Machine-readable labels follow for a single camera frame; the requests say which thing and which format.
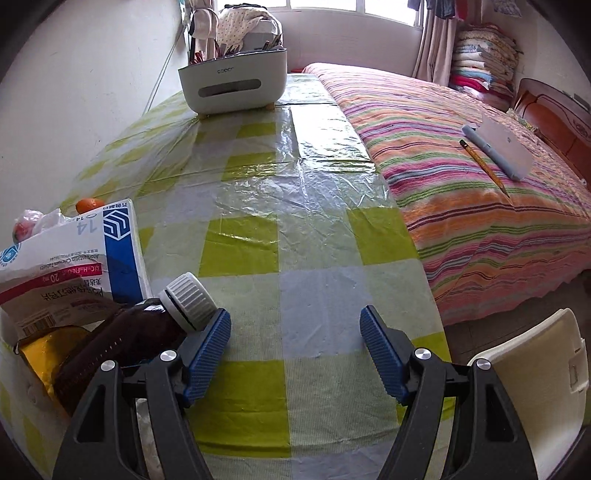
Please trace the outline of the brown medicine bottle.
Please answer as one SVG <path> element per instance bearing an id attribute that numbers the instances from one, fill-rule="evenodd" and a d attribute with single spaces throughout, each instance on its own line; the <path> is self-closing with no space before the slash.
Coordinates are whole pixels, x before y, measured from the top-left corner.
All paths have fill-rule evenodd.
<path id="1" fill-rule="evenodd" d="M 110 315 L 74 347 L 55 375 L 55 396 L 73 415 L 103 362 L 112 360 L 121 367 L 148 362 L 178 348 L 187 335 L 204 330 L 216 310 L 197 277 L 181 274 L 156 297 Z"/>

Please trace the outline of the white desktop organizer box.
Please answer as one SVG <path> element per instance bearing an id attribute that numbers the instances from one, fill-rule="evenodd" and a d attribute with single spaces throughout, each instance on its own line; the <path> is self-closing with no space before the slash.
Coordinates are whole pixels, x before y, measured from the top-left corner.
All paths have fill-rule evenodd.
<path id="1" fill-rule="evenodd" d="M 178 70 L 188 107 L 198 115 L 263 108 L 287 85 L 287 49 L 250 51 Z"/>

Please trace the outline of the yellow foil packet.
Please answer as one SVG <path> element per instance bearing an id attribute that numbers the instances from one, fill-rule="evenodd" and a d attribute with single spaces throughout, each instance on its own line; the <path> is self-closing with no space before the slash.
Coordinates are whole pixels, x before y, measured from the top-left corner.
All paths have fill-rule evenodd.
<path id="1" fill-rule="evenodd" d="M 52 401 L 57 400 L 54 381 L 59 368 L 89 334 L 90 331 L 83 327 L 62 326 L 37 332 L 17 342 L 17 354 L 41 382 Z"/>

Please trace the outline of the stack of folded quilts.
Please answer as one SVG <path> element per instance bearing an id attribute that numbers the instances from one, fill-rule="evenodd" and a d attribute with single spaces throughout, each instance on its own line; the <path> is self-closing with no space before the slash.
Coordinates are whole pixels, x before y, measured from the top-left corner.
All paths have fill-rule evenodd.
<path id="1" fill-rule="evenodd" d="M 515 96 L 517 44 L 497 25 L 469 26 L 456 37 L 449 87 L 507 111 Z"/>

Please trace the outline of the orange fruit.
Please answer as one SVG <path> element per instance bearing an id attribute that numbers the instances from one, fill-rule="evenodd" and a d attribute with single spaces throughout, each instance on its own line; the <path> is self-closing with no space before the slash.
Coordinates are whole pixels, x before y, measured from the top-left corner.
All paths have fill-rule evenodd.
<path id="1" fill-rule="evenodd" d="M 101 208 L 105 202 L 98 198 L 83 198 L 75 204 L 75 209 L 78 214 L 84 214 L 92 210 Z"/>

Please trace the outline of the red wooden headboard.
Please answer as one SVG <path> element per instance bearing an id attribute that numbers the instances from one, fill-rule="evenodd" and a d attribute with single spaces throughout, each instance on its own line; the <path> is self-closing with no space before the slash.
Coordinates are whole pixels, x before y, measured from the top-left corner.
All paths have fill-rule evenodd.
<path id="1" fill-rule="evenodd" d="M 590 113 L 567 94 L 523 78 L 513 109 L 590 189 Z"/>

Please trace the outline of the hanging clothes on rail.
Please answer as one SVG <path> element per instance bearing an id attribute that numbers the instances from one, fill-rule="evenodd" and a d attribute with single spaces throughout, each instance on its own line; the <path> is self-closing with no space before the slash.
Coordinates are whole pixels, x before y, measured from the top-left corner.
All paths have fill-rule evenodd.
<path id="1" fill-rule="evenodd" d="M 421 6 L 425 5 L 427 10 L 434 12 L 438 18 L 448 20 L 459 18 L 465 20 L 468 15 L 468 7 L 465 1 L 455 0 L 409 0 L 408 7 L 419 11 Z M 493 9 L 497 13 L 508 15 L 515 18 L 521 18 L 522 13 L 515 1 L 493 1 Z"/>

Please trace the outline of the striped colourful bed sheet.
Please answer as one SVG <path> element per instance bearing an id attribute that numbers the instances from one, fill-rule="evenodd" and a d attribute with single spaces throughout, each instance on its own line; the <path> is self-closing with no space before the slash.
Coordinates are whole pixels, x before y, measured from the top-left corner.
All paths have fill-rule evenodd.
<path id="1" fill-rule="evenodd" d="M 509 311 L 590 268 L 590 194 L 570 167 L 507 114 L 450 88 L 377 69 L 313 63 L 401 210 L 445 325 Z M 522 181 L 462 148 L 485 116 L 534 156 Z"/>

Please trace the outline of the pink curtain right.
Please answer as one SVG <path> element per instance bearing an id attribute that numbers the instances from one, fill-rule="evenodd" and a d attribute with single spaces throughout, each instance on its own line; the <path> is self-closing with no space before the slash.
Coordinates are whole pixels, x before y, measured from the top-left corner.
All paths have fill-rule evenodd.
<path id="1" fill-rule="evenodd" d="M 438 18 L 425 5 L 418 12 L 423 16 L 423 27 L 413 77 L 447 86 L 451 75 L 457 18 Z"/>

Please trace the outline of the white bag with fruit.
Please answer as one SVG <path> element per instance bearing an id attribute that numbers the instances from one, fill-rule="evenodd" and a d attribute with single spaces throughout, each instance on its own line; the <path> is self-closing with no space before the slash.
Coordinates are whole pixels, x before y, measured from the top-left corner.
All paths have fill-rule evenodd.
<path id="1" fill-rule="evenodd" d="M 12 230 L 13 242 L 15 244 L 21 243 L 32 236 L 66 224 L 71 220 L 72 218 L 64 216 L 59 208 L 49 213 L 27 209 L 15 220 Z"/>

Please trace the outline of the white blue cardboard box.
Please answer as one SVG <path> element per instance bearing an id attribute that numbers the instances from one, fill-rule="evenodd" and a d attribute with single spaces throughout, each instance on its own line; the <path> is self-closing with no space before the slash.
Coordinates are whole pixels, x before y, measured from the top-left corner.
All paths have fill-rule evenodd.
<path id="1" fill-rule="evenodd" d="M 56 209 L 1 251 L 1 338 L 10 346 L 151 295 L 129 199 L 75 217 Z"/>

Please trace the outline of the yellow pencil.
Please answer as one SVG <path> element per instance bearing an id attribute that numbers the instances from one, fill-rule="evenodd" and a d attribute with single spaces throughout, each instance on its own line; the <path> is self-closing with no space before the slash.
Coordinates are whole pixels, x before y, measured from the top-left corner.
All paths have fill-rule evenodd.
<path id="1" fill-rule="evenodd" d="M 470 155 L 470 157 L 478 164 L 478 166 L 488 175 L 488 177 L 495 183 L 495 185 L 507 196 L 510 197 L 505 185 L 501 179 L 494 173 L 488 164 L 478 155 L 478 153 L 465 141 L 459 141 L 462 148 Z"/>

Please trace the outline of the white appliance with cloth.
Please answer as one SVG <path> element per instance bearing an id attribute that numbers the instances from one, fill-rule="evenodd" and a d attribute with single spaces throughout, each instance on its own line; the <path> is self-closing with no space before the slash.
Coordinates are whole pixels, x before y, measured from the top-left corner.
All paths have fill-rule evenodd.
<path id="1" fill-rule="evenodd" d="M 283 26 L 259 4 L 180 1 L 189 65 L 230 55 L 266 51 L 283 46 Z"/>

